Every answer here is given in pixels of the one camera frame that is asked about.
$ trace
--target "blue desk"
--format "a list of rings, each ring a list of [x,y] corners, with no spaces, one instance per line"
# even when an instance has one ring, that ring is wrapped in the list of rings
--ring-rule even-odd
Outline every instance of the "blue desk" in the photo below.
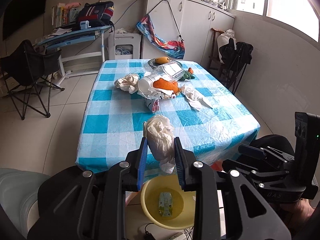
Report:
[[[85,41],[94,41],[95,39],[101,37],[101,51],[84,53],[84,54],[65,57],[65,58],[62,58],[61,56],[59,57],[59,65],[60,65],[60,72],[61,72],[62,78],[59,80],[57,85],[60,85],[65,78],[98,73],[98,71],[89,71],[89,72],[74,73],[74,74],[72,74],[71,71],[65,72],[63,67],[63,62],[75,60],[79,58],[95,57],[95,56],[102,56],[102,62],[104,62],[105,58],[104,58],[104,43],[103,43],[104,37],[103,36],[104,36],[104,32],[109,30],[110,28],[111,26],[108,25],[108,26],[89,28],[85,30],[73,31],[73,32],[62,34],[62,35],[57,35],[50,39],[44,40],[36,45],[36,46],[45,45],[47,50],[52,50],[52,49],[60,49],[61,47],[64,47],[64,46],[69,46],[69,45],[73,45],[73,44],[77,44]]]

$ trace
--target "black folding chair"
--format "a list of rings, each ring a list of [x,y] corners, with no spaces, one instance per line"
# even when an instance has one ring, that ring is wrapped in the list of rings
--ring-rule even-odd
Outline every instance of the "black folding chair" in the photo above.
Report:
[[[50,117],[51,88],[56,88],[61,91],[64,90],[64,88],[61,88],[52,83],[53,74],[59,70],[58,59],[60,55],[61,50],[46,55],[37,53],[32,47],[31,42],[29,40],[24,40],[10,56],[0,59],[1,72],[4,77],[4,82],[8,90],[8,94],[22,120],[25,119],[27,107],[30,107],[31,109],[37,111],[47,118]],[[13,77],[19,83],[19,85],[10,90],[7,84],[7,79],[9,77]],[[21,86],[24,86],[25,89],[18,91],[17,89]],[[40,93],[43,87],[49,87],[47,108],[44,106],[44,103],[40,97]],[[24,94],[23,100],[17,97],[18,93]],[[44,112],[41,112],[33,106],[29,105],[29,98],[31,94],[38,96]],[[23,103],[22,114],[20,113],[13,98]]]
[[[228,44],[223,45],[219,48],[221,59],[224,62],[225,66],[224,68],[220,68],[218,79],[227,89],[229,89],[233,85],[231,91],[233,94],[235,94],[236,90],[238,89],[247,64],[251,63],[252,51],[253,46],[245,42],[237,42],[235,49],[234,41],[232,38],[229,39]],[[238,75],[240,74],[242,69],[242,74],[236,86]]]

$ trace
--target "backpack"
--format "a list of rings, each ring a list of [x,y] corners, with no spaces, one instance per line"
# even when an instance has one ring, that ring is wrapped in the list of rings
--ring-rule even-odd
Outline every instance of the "backpack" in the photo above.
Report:
[[[112,16],[113,2],[86,3],[84,8],[79,12],[76,22],[89,21],[91,27],[113,26],[113,23],[110,21]]]

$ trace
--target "hand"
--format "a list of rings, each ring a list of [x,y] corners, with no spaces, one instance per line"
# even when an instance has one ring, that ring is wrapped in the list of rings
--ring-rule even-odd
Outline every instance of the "hand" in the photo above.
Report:
[[[284,223],[291,232],[297,233],[313,214],[314,209],[308,199],[301,199],[292,204],[280,204],[280,207],[289,213],[284,218]]]

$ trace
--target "stack of books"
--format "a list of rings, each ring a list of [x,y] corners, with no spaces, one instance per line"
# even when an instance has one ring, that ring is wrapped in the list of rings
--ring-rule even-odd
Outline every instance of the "stack of books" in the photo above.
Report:
[[[64,7],[65,3],[59,3],[51,8],[51,24],[54,29],[76,21],[79,10],[76,8],[67,10]]]

